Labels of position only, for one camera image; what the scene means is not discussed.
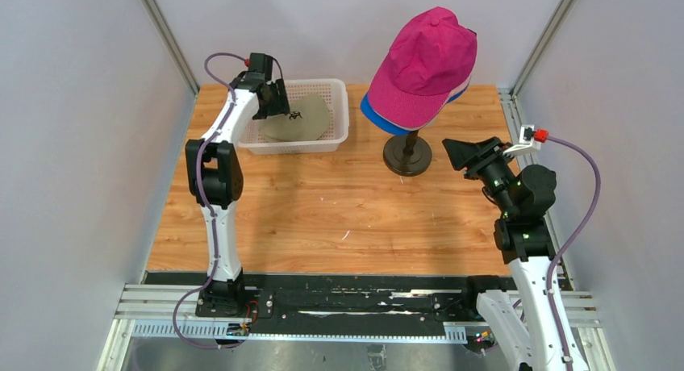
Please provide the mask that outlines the magenta baseball cap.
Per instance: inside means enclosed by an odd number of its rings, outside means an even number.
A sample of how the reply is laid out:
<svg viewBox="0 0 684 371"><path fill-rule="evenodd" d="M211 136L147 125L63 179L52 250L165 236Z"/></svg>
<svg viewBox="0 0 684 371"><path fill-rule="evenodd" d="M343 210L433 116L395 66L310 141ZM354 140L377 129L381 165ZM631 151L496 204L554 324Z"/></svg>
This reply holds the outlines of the magenta baseball cap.
<svg viewBox="0 0 684 371"><path fill-rule="evenodd" d="M380 91L447 94L473 74L478 35L456 14L436 6L413 17L396 35L375 81Z"/></svg>

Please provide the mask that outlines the blue baseball cap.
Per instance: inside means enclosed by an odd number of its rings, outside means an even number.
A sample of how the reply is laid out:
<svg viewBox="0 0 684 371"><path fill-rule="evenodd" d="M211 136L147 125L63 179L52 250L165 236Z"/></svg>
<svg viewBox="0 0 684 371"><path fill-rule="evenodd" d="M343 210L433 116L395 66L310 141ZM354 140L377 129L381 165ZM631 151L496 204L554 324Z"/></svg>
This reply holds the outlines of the blue baseball cap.
<svg viewBox="0 0 684 371"><path fill-rule="evenodd" d="M462 94L464 94L469 87L469 84L461 91L455 92L455 94L451 95L449 99L445 102L445 104L442 106L445 107L451 102L456 101ZM395 125L394 123L391 123L387 119L382 118L378 113L375 112L375 110L372 108L372 106L369 103L369 94L368 92L365 93L364 97L361 99L361 104L360 104L360 109L361 113L376 127L379 129L383 130L386 133L389 133L391 135L407 135L411 130L399 127ZM437 116L433 117L430 121L425 123L423 126L417 128L416 130L422 129L424 127L429 127L433 124L433 121L435 121Z"/></svg>

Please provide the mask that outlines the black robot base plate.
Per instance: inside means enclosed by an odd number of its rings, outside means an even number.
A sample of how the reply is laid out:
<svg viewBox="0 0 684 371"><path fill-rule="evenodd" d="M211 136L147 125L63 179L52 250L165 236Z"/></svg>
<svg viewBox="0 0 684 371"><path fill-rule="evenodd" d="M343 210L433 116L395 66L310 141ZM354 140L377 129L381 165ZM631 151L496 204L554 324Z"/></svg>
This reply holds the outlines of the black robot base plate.
<svg viewBox="0 0 684 371"><path fill-rule="evenodd" d="M388 301L390 296L420 291L432 297L438 293L452 295L452 299L440 300L436 309L447 312L466 313L468 317L481 318L476 311L476 297L470 282L480 276L392 276L392 275L343 275L343 274L267 274L244 275L245 289L253 302L259 306L259 297L270 296L279 291L288 293L287 306L299 311L380 312L378 301ZM501 290L515 290L511 277L494 277ZM157 286L187 286L193 294L205 282L206 275L194 272L149 272L144 284Z"/></svg>

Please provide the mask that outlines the light pink baseball cap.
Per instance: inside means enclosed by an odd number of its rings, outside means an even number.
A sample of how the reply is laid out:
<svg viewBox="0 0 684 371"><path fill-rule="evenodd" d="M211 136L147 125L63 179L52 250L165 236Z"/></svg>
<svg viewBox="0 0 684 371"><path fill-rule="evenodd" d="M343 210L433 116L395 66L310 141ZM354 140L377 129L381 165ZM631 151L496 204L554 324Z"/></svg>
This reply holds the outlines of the light pink baseball cap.
<svg viewBox="0 0 684 371"><path fill-rule="evenodd" d="M380 91L380 87L375 86L374 81L367 92L370 105L382 118L399 127L414 131L444 109L442 106L449 99L450 94L453 95L463 90L468 84L470 85L470 78L447 94L419 95L397 90Z"/></svg>

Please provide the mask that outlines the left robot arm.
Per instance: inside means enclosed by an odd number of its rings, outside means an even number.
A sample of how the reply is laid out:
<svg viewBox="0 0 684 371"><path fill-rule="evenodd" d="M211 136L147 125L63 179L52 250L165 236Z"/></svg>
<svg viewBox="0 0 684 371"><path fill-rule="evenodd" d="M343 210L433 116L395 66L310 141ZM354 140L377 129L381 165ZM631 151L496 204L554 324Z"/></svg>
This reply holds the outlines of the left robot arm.
<svg viewBox="0 0 684 371"><path fill-rule="evenodd" d="M282 70L266 53L243 60L245 70L227 83L227 99L215 121L185 146L188 186L205 219L209 245L207 278L196 291L200 317L237 318L253 302L237 252L236 205L244 188L237 144L250 122L290 113Z"/></svg>

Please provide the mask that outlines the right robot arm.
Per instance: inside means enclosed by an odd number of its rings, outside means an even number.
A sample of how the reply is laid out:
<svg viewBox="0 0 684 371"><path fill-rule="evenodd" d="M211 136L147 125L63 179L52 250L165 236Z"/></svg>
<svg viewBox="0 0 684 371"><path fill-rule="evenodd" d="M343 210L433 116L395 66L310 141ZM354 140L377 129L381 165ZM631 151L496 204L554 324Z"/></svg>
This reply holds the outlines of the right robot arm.
<svg viewBox="0 0 684 371"><path fill-rule="evenodd" d="M540 150L536 138L517 144L492 137L478 143L443 140L452 167L482 183L484 195L499 209L494 241L519 293L526 319L521 320L494 277L477 277L461 297L470 319L484 319L513 370L585 369L573 348L572 332L557 282L557 252L544 217L556 200L555 172L528 165L513 173L517 156Z"/></svg>

